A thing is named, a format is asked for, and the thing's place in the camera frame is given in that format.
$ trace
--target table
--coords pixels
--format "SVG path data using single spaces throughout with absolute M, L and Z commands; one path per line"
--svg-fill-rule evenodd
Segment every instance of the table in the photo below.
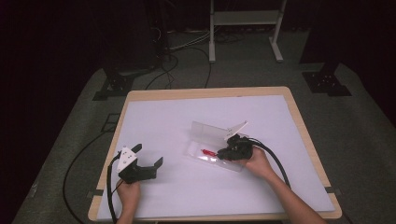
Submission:
M 291 92 L 286 87 L 255 87 L 255 88 L 223 88 L 223 89 L 195 89 L 195 90 L 163 90 L 163 91 L 131 91 L 125 101 L 124 108 L 122 109 L 120 115 L 120 121 L 115 131 L 113 141 L 110 145 L 109 152 L 106 157 L 106 162 L 104 165 L 104 169 L 99 178 L 99 182 L 97 185 L 98 191 L 105 189 L 106 186 L 106 168 L 110 164 L 116 144 L 118 143 L 118 139 L 120 136 L 121 124 L 124 120 L 124 116 L 126 113 L 127 105 L 129 102 L 133 101 L 161 101 L 161 100 L 177 100 L 177 99 L 205 99 L 205 98 L 214 98 L 214 97 L 235 97 L 235 96 L 264 96 L 264 95 L 283 95 L 290 114 L 296 127 L 298 129 L 299 134 L 301 135 L 304 146 L 308 152 L 308 155 L 315 167 L 315 170 L 318 174 L 320 182 L 323 187 L 329 188 L 331 186 L 329 179 L 326 176 L 326 173 L 321 165 L 321 162 L 318 158 L 318 154 L 315 150 L 315 147 L 310 139 L 309 133 L 304 125 L 304 121 L 300 115 L 297 104 L 294 102 L 294 99 L 291 95 Z M 332 201 L 332 205 L 334 206 L 334 211 L 331 212 L 319 212 L 319 214 L 328 219 L 339 218 L 342 215 L 341 207 L 337 202 L 337 199 L 334 193 L 328 193 L 329 198 Z M 89 211 L 89 219 L 96 220 L 99 204 L 101 202 L 101 195 L 95 195 L 92 199 L 92 205 Z M 287 218 L 286 214 L 254 214 L 254 215 L 227 215 L 227 216 L 209 216 L 209 217 L 162 217 L 157 219 L 143 218 L 139 220 L 146 221 L 196 221 L 196 220 L 265 220 L 265 219 L 285 219 Z

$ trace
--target dark background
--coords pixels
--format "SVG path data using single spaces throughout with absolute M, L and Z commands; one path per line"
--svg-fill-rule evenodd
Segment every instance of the dark background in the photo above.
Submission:
M 0 197 L 3 211 L 8 211 L 2 213 L 4 222 L 11 222 L 17 213 L 91 75 L 120 49 L 129 49 L 125 53 L 132 55 L 126 58 L 136 61 L 136 43 L 128 44 L 124 36 L 150 32 L 125 26 L 128 22 L 118 17 L 120 6 L 134 7 L 131 2 L 140 1 L 111 1 L 119 7 L 104 0 L 1 2 Z M 145 4 L 147 11 L 134 15 L 146 14 L 149 26 L 159 26 L 158 2 Z M 168 30 L 208 28 L 209 1 L 174 0 L 164 5 Z M 275 0 L 216 1 L 218 10 L 278 6 Z M 335 57 L 359 75 L 393 124 L 395 9 L 394 1 L 289 0 L 282 23 L 284 31 L 311 29 L 301 63 Z M 153 49 L 147 44 L 145 48 Z

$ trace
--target white shelf frame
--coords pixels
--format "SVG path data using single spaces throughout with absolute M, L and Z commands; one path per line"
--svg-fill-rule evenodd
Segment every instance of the white shelf frame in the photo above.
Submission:
M 214 0 L 210 0 L 210 40 L 209 40 L 209 61 L 216 61 L 215 52 L 215 25 L 260 25 L 274 24 L 274 35 L 269 37 L 271 48 L 276 57 L 276 61 L 283 62 L 282 54 L 277 46 L 280 25 L 285 13 L 287 0 L 282 0 L 279 10 L 265 11 L 215 11 Z

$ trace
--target black cable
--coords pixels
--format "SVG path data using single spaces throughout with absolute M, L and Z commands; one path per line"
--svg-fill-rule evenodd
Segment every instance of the black cable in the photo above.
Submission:
M 149 86 L 150 86 L 157 78 L 159 78 L 159 77 L 161 77 L 161 76 L 163 76 L 163 75 L 169 73 L 170 71 L 172 71 L 173 69 L 175 69 L 175 68 L 177 67 L 177 65 L 178 65 L 178 58 L 177 58 L 175 55 L 172 55 L 172 54 L 169 54 L 169 56 L 171 56 L 171 57 L 173 57 L 174 59 L 176 59 L 175 65 L 173 65 L 173 66 L 171 67 L 171 69 L 166 70 L 165 72 L 159 74 L 159 75 L 156 76 L 154 79 L 152 79 L 152 80 L 150 81 L 150 83 L 146 86 L 145 90 L 148 90 L 148 89 L 149 89 Z
M 282 175 L 283 175 L 283 179 L 284 179 L 284 181 L 285 181 L 285 184 L 286 184 L 287 186 L 289 186 L 289 188 L 291 188 L 291 185 L 290 185 L 288 176 L 286 175 L 285 169 L 283 168 L 282 163 L 281 163 L 280 160 L 277 158 L 277 156 L 275 155 L 275 153 L 274 153 L 269 147 L 266 147 L 262 142 L 260 142 L 260 141 L 257 140 L 257 139 L 249 138 L 248 140 L 250 140 L 250 141 L 252 141 L 253 143 L 255 143 L 255 144 L 253 144 L 253 145 L 262 148 L 263 150 L 265 150 L 266 152 L 268 152 L 268 154 L 271 155 L 271 157 L 274 159 L 274 161 L 276 162 L 277 166 L 279 167 L 280 172 L 281 172 Z
M 114 192 L 116 192 L 116 190 L 121 186 L 122 183 L 123 183 L 123 180 L 121 180 L 121 182 L 116 186 L 116 188 L 113 191 L 111 191 L 111 195 L 113 195 Z
M 347 222 L 349 222 L 349 224 L 353 224 L 352 219 L 350 219 L 349 215 L 347 215 L 343 209 L 341 209 L 341 212 L 343 213 L 343 216 L 346 218 Z
M 114 223 L 117 223 L 117 217 L 116 217 L 116 213 L 114 212 L 113 197 L 112 197 L 113 194 L 111 192 L 111 172 L 113 170 L 112 169 L 113 162 L 120 158 L 120 154 L 121 154 L 121 152 L 119 152 L 119 154 L 117 154 L 117 156 L 115 156 L 113 158 L 113 160 L 111 160 L 110 164 L 107 166 L 107 179 L 106 179 L 107 202 L 108 202 L 108 208 L 110 209 L 111 218 L 113 219 Z
M 62 195 L 64 198 L 64 203 L 67 207 L 67 210 L 69 211 L 69 213 L 73 216 L 73 218 L 78 222 L 78 223 L 84 223 L 83 221 L 81 221 L 81 219 L 78 218 L 78 216 L 73 212 L 72 208 L 70 207 L 69 202 L 66 199 L 66 181 L 67 181 L 67 177 L 69 175 L 69 172 L 71 170 L 71 168 L 73 167 L 73 164 L 76 162 L 77 158 L 82 154 L 82 152 L 85 151 L 85 149 L 87 149 L 94 141 L 96 141 L 98 138 L 100 138 L 102 135 L 104 135 L 105 133 L 108 133 L 108 131 L 114 129 L 114 127 L 111 127 L 110 129 L 100 133 L 99 135 L 97 135 L 95 138 L 93 138 L 91 140 L 91 142 L 89 142 L 87 145 L 85 145 L 84 148 L 81 149 L 81 151 L 77 154 L 77 156 L 72 160 L 72 162 L 70 163 L 69 167 L 67 168 L 66 174 L 64 175 L 64 185 L 62 186 Z

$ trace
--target metal stand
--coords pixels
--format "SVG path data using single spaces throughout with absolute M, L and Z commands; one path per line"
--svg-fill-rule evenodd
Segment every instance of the metal stand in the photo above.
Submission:
M 134 77 L 123 77 L 113 67 L 104 67 L 107 79 L 93 101 L 104 101 L 111 96 L 126 96 L 134 84 Z
M 339 62 L 325 63 L 319 72 L 303 72 L 304 79 L 313 93 L 327 93 L 329 96 L 350 96 L 346 86 L 341 85 L 334 75 Z
M 287 0 L 282 0 L 280 10 L 266 11 L 222 11 L 215 12 L 214 0 L 210 0 L 210 40 L 209 40 L 209 61 L 216 61 L 215 54 L 215 25 L 259 25 L 275 24 L 274 36 L 271 36 L 270 44 L 276 57 L 276 61 L 283 62 L 282 54 L 277 46 L 280 25 L 283 20 Z

